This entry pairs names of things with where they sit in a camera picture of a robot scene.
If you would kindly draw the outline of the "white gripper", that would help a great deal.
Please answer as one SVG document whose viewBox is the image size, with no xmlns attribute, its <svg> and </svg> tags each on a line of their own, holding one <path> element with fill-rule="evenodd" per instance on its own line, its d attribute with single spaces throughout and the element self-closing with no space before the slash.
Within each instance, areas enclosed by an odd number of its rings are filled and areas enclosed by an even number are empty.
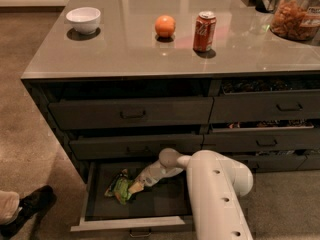
<svg viewBox="0 0 320 240">
<path fill-rule="evenodd" d="M 171 178 L 182 172 L 178 167 L 165 167 L 160 161 L 148 165 L 136 177 L 136 181 L 129 187 L 128 192 L 135 194 L 144 190 L 144 187 L 152 187 L 163 178 Z"/>
</svg>

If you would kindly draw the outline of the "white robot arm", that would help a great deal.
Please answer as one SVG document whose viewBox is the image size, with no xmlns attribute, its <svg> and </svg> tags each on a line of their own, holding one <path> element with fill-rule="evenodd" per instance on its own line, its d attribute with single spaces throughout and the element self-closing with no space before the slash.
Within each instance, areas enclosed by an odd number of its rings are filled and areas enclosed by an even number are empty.
<svg viewBox="0 0 320 240">
<path fill-rule="evenodd" d="M 253 240 L 238 198 L 253 187 L 250 169 L 220 153 L 201 150 L 183 155 L 172 148 L 136 177 L 128 192 L 135 194 L 163 178 L 186 173 L 197 240 Z"/>
</svg>

